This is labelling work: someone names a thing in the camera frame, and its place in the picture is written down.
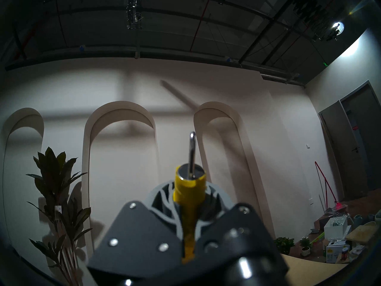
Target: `ceiling lamp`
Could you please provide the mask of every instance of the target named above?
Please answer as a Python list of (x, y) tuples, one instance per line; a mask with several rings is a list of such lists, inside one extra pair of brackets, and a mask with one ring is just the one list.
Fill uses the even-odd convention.
[(344, 23), (342, 23), (342, 22), (336, 22), (336, 23), (332, 26), (332, 28), (334, 28), (334, 27), (336, 27), (336, 31), (337, 31), (337, 30), (339, 31), (339, 33), (336, 34), (336, 35), (341, 35), (342, 32), (344, 31)]

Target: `indoor plant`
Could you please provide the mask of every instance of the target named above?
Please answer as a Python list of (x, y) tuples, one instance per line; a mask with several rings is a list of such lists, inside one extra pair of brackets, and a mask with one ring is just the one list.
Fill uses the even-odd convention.
[(51, 148), (47, 148), (45, 155), (38, 153), (38, 159), (33, 157), (37, 167), (41, 171), (41, 176), (27, 174), (34, 178), (34, 183), (46, 200), (43, 210), (35, 206), (54, 225), (54, 236), (56, 240), (51, 244), (44, 244), (40, 241), (31, 243), (45, 256), (55, 262), (49, 267), (59, 268), (60, 272), (69, 285), (79, 285), (77, 278), (77, 256), (75, 249), (77, 240), (90, 229), (82, 231), (83, 222), (90, 216), (91, 209), (78, 210), (77, 200), (70, 199), (68, 202), (64, 191), (67, 191), (70, 184), (86, 173), (71, 176), (71, 169), (77, 158), (66, 161), (66, 154), (62, 152), (57, 157)]
[(300, 240), (300, 246), (302, 247), (302, 255), (303, 256), (308, 256), (311, 254), (312, 244), (311, 244), (308, 236), (305, 236)]
[(275, 245), (278, 247), (280, 253), (288, 255), (291, 247), (295, 246), (294, 239), (279, 237), (274, 240)]

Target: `white box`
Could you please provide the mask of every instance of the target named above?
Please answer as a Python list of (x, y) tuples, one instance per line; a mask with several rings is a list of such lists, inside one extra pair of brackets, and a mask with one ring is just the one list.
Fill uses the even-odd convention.
[(346, 244), (345, 241), (330, 242), (327, 245), (325, 262), (328, 264), (336, 263), (337, 257), (341, 254), (344, 247), (347, 247), (349, 252), (349, 244)]
[(327, 240), (340, 240), (347, 230), (348, 222), (346, 216), (332, 217), (324, 226), (324, 238)]

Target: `small potted plant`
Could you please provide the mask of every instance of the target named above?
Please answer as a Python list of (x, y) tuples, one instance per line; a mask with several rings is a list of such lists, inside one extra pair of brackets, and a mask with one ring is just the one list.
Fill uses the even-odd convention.
[(300, 246), (302, 247), (302, 256), (308, 256), (311, 254), (312, 244), (308, 236), (305, 236), (302, 240), (300, 240)]
[(294, 239), (279, 237), (274, 240), (275, 245), (278, 247), (280, 253), (288, 255), (291, 247), (295, 246)]

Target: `door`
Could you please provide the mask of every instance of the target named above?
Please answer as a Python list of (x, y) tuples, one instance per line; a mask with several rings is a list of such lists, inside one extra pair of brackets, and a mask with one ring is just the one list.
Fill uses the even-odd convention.
[(362, 155), (368, 177), (369, 189), (381, 187), (381, 107), (369, 84), (342, 101), (352, 128), (361, 141)]
[(327, 130), (335, 157), (346, 199), (367, 195), (367, 175), (359, 148), (341, 102), (337, 101), (320, 112)]

